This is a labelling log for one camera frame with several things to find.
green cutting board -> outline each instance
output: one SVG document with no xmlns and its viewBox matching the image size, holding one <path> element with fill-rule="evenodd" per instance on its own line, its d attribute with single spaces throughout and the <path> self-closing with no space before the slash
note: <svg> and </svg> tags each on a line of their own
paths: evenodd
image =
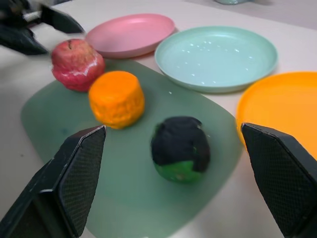
<svg viewBox="0 0 317 238">
<path fill-rule="evenodd" d="M 108 128 L 87 227 L 97 238 L 166 238 L 193 219 L 232 174 L 242 152 L 234 117 L 204 96 L 174 85 L 137 62 L 107 61 L 107 70 L 136 75 L 146 108 L 133 126 Z M 203 180 L 196 184 L 168 182 L 154 169 L 151 136 L 155 125 L 171 116 L 196 117 L 208 135 L 211 163 Z M 44 162 L 68 136 L 99 125 L 87 94 L 69 91 L 57 81 L 26 103 L 21 118 Z"/>
</svg>

plush ball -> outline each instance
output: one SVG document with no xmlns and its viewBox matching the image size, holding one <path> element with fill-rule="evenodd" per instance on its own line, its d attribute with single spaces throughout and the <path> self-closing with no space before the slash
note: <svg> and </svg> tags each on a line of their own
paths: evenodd
<svg viewBox="0 0 317 238">
<path fill-rule="evenodd" d="M 157 125 L 151 153 L 157 172 L 174 182 L 198 181 L 210 162 L 202 123 L 193 117 L 172 117 Z"/>
</svg>

apple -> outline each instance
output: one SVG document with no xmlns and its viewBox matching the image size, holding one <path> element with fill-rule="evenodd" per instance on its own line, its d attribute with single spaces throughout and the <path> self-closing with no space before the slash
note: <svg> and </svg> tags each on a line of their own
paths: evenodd
<svg viewBox="0 0 317 238">
<path fill-rule="evenodd" d="M 104 73 L 105 61 L 85 40 L 71 39 L 58 44 L 52 52 L 52 73 L 66 88 L 87 92 Z"/>
</svg>

table surface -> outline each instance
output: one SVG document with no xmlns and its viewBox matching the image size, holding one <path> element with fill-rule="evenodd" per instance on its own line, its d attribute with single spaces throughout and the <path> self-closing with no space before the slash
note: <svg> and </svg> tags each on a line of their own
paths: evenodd
<svg viewBox="0 0 317 238">
<path fill-rule="evenodd" d="M 57 6 L 71 14 L 86 31 L 114 17 L 132 13 L 160 13 L 171 17 L 179 30 L 205 25 L 230 25 L 255 31 L 271 40 L 279 52 L 275 73 L 316 70 L 317 31 L 181 0 L 76 0 Z M 38 41 L 52 49 L 68 39 L 46 25 L 34 29 Z M 159 71 L 153 54 L 136 61 Z M 0 49 L 0 218 L 18 197 L 33 174 L 43 165 L 20 122 L 25 102 L 54 81 L 48 57 L 27 58 Z M 242 92 L 208 95 L 235 115 Z M 92 238 L 85 230 L 84 238 Z M 234 173 L 218 195 L 194 220 L 172 238 L 282 238 L 255 183 L 250 160 L 243 153 Z"/>
</svg>

